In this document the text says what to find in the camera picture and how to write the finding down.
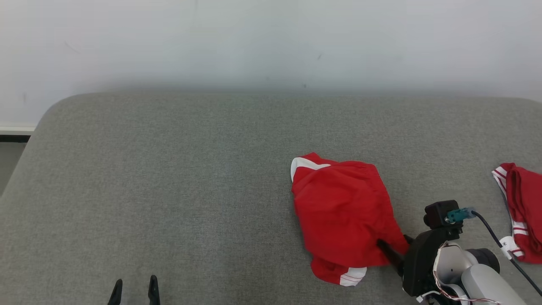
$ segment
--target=white wall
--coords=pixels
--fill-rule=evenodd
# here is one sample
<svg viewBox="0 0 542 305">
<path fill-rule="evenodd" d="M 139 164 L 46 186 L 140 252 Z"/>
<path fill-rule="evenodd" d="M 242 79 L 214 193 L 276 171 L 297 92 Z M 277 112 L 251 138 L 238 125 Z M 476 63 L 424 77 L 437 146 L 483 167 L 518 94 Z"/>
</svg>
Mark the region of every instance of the white wall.
<svg viewBox="0 0 542 305">
<path fill-rule="evenodd" d="M 540 0 L 1 0 L 0 126 L 129 84 L 542 101 Z"/>
</svg>

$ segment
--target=black strip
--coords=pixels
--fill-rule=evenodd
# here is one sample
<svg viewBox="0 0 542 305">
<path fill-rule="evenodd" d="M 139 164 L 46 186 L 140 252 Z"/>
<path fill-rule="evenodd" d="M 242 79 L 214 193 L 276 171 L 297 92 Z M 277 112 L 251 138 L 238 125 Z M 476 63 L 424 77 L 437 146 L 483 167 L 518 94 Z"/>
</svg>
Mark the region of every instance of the black strip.
<svg viewBox="0 0 542 305">
<path fill-rule="evenodd" d="M 0 142 L 28 143 L 30 136 L 0 135 Z"/>
</svg>

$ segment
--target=gray fabric surface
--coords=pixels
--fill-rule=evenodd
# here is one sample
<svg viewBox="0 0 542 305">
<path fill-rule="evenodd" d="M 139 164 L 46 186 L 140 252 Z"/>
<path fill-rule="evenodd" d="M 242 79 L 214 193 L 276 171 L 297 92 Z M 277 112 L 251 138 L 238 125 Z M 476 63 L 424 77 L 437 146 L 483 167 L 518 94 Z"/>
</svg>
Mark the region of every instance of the gray fabric surface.
<svg viewBox="0 0 542 305">
<path fill-rule="evenodd" d="M 0 143 L 0 196 L 26 145 L 26 143 Z"/>
<path fill-rule="evenodd" d="M 389 266 L 357 287 L 312 275 L 290 192 L 292 158 L 315 151 L 377 166 L 404 233 L 423 208 L 509 217 L 491 170 L 542 172 L 542 104 L 521 99 L 111 95 L 43 117 L 0 201 L 1 304 L 416 304 Z M 540 298 L 478 220 L 459 240 L 499 255 L 528 304 Z M 525 265 L 542 285 L 541 266 Z"/>
</svg>

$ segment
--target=teal connector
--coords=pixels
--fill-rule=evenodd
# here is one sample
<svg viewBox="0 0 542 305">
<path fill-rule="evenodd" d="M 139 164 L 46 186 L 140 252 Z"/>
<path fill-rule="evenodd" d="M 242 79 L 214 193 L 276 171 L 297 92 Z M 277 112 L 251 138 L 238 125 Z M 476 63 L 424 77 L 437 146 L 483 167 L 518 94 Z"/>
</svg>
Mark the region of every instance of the teal connector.
<svg viewBox="0 0 542 305">
<path fill-rule="evenodd" d="M 473 207 L 465 207 L 450 211 L 446 217 L 446 222 L 453 224 L 463 219 L 475 218 L 476 216 L 472 214 L 472 211 L 476 210 Z"/>
</svg>

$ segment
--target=folded red garment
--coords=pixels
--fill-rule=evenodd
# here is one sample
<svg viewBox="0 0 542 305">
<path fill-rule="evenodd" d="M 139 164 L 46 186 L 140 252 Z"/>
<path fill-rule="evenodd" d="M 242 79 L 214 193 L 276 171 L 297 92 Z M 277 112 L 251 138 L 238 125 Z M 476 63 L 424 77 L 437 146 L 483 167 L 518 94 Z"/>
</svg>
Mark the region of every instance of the folded red garment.
<svg viewBox="0 0 542 305">
<path fill-rule="evenodd" d="M 292 161 L 291 175 L 295 212 L 318 278 L 352 286 L 366 267 L 388 264 L 377 239 L 406 253 L 409 245 L 374 165 L 311 153 Z"/>
<path fill-rule="evenodd" d="M 518 260 L 542 264 L 542 175 L 503 163 L 492 171 L 508 203 Z"/>
</svg>

